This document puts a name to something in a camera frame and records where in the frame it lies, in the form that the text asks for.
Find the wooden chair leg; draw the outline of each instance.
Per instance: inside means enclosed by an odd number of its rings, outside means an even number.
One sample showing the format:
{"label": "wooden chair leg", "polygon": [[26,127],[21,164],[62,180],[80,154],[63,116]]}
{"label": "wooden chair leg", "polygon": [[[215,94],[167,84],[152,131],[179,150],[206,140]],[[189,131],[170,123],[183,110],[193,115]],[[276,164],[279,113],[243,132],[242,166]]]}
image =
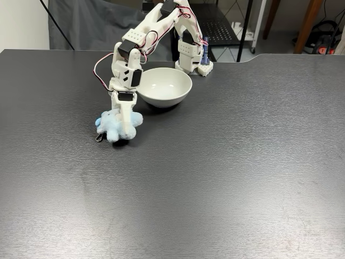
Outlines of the wooden chair leg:
{"label": "wooden chair leg", "polygon": [[295,49],[293,52],[294,54],[301,54],[302,53],[303,48],[306,45],[307,39],[309,37],[309,34],[312,30],[315,18],[320,11],[320,7],[321,7],[322,2],[323,2],[323,0],[310,0],[309,1],[309,6],[307,9],[306,15],[304,16],[301,30],[298,34],[296,46],[295,46]]}
{"label": "wooden chair leg", "polygon": [[268,34],[270,33],[275,14],[277,13],[278,7],[280,4],[280,0],[273,0],[270,8],[270,13],[268,14],[265,30],[264,30],[264,35],[263,39],[267,39]]}

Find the stuffed toy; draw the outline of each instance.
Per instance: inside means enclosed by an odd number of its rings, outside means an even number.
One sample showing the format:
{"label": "stuffed toy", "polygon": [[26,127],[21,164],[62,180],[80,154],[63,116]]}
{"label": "stuffed toy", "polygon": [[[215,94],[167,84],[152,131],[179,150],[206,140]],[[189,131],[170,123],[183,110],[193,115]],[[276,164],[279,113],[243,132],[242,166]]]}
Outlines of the stuffed toy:
{"label": "stuffed toy", "polygon": [[103,112],[101,118],[98,118],[95,122],[97,133],[99,133],[100,136],[107,133],[107,140],[109,142],[117,142],[119,139],[132,139],[136,134],[135,127],[142,124],[143,117],[139,112],[132,111],[130,120],[132,126],[130,126],[126,134],[122,127],[120,109],[117,108]]}

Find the metal shelf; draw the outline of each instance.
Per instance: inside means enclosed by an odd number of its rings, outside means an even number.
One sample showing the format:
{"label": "metal shelf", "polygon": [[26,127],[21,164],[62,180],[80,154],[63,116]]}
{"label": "metal shelf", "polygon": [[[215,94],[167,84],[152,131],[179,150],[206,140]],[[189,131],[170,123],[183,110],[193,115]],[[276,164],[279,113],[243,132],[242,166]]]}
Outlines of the metal shelf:
{"label": "metal shelf", "polygon": [[215,4],[191,4],[203,36],[210,46],[236,46],[240,44],[230,23]]}

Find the bowl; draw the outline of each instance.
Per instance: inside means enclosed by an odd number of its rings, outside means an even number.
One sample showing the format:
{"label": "bowl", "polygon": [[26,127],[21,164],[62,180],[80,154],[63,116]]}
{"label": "bowl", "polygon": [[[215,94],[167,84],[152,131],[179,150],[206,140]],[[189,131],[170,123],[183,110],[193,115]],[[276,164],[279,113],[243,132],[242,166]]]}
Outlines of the bowl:
{"label": "bowl", "polygon": [[192,80],[186,73],[159,67],[143,72],[137,92],[147,103],[167,108],[180,103],[191,89]]}

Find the robotic arm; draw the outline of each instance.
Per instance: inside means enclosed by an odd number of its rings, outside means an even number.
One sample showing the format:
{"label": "robotic arm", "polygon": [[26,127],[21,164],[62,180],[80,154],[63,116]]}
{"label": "robotic arm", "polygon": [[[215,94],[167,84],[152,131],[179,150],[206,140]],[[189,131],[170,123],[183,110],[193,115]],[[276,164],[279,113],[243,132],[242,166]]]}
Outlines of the robotic arm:
{"label": "robotic arm", "polygon": [[180,60],[175,68],[186,73],[200,66],[203,57],[203,40],[198,21],[190,9],[187,0],[165,0],[148,13],[143,22],[135,29],[130,29],[123,37],[123,42],[115,45],[112,71],[114,77],[109,83],[112,91],[112,109],[119,108],[124,132],[130,124],[130,113],[136,104],[136,88],[140,86],[140,58],[154,52],[160,39],[175,27],[181,39],[178,41]]}

